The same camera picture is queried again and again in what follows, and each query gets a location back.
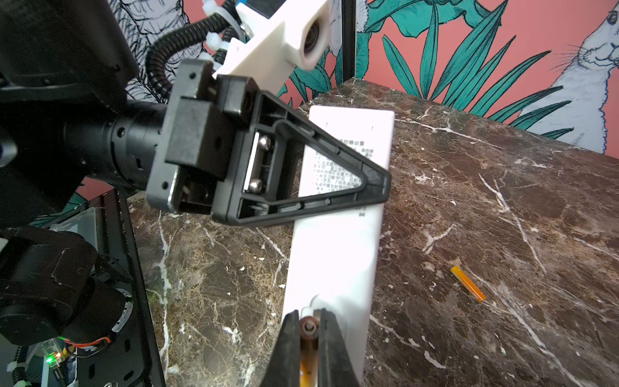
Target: orange tube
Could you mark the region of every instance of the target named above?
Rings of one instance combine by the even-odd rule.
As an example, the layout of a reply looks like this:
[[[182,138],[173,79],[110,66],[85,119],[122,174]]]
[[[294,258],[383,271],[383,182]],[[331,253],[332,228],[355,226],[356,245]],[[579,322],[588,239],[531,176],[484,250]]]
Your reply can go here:
[[[460,270],[459,267],[452,267],[451,272],[454,274],[454,276],[456,276],[456,278],[458,278],[460,283],[462,283],[462,285],[464,285],[464,287],[469,290],[469,292],[473,295],[473,297],[475,297],[478,302],[483,302],[486,299],[486,296],[482,293],[482,291],[479,290],[477,286],[475,286],[473,281],[471,281],[470,278],[466,274],[464,274],[464,272]]]

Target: black cable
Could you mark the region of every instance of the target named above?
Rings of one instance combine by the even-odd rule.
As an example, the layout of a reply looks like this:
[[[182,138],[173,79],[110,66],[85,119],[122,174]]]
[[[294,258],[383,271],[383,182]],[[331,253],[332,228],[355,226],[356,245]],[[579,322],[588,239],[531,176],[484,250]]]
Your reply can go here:
[[[226,0],[222,8],[228,11],[236,20],[239,20],[234,0]],[[146,54],[145,62],[149,84],[155,92],[163,98],[170,97],[172,82],[170,82],[165,74],[165,66],[174,54],[185,48],[204,42],[207,33],[220,33],[227,26],[228,22],[223,16],[220,14],[212,14],[206,19],[187,24],[157,39]]]
[[[27,357],[28,347],[18,346],[17,351],[15,352],[15,363],[25,363]],[[11,376],[13,377],[13,385],[16,385],[20,380],[27,381],[26,368],[23,366],[15,367],[15,369],[11,372]]]
[[[236,30],[233,27],[228,27],[228,28],[226,28],[223,31],[222,40],[230,42],[230,40],[232,40],[232,38],[239,39],[239,36],[238,36],[238,34],[236,33]],[[220,48],[219,50],[217,50],[215,55],[213,55],[213,60],[215,62],[217,62],[217,63],[223,64],[223,62],[226,60],[226,54],[227,53],[228,53],[228,50],[224,50],[223,48]]]
[[[71,352],[69,350],[69,347],[66,348],[66,351],[69,353],[69,356],[73,356],[73,357],[77,357],[80,359],[86,358],[86,357],[91,357],[94,356],[96,354],[98,354],[99,352],[103,351],[104,349],[106,349],[108,347],[108,342],[107,341],[103,341],[103,345],[101,346],[101,348],[97,349],[95,352],[92,352],[91,354],[88,355],[78,355],[76,352],[78,350],[78,348],[76,347],[76,351],[75,352]]]

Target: brown marble surface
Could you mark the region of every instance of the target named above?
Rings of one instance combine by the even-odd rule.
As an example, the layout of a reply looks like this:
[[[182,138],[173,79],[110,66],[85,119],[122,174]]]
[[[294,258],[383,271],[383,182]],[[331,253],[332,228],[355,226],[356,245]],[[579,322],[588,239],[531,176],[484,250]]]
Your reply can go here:
[[[619,160],[362,80],[314,103],[396,112],[366,386],[619,386]],[[292,224],[130,205],[168,385],[259,385]]]

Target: wall mural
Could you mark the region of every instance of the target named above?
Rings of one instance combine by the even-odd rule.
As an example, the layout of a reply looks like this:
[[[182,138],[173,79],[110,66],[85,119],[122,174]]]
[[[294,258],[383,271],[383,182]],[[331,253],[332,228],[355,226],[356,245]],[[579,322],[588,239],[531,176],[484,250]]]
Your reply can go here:
[[[163,102],[147,83],[144,71],[146,52],[157,38],[190,22],[205,17],[202,0],[110,0],[129,46],[140,65],[140,74],[130,81],[131,98]],[[296,69],[278,93],[283,101],[296,108],[342,82],[342,11],[341,1],[331,0],[331,42],[311,71]],[[168,75],[174,78],[179,62],[196,58],[201,52],[214,54],[207,46],[196,45],[174,55],[168,63]]]
[[[619,4],[593,3],[358,0],[356,77],[619,157],[603,110]]]

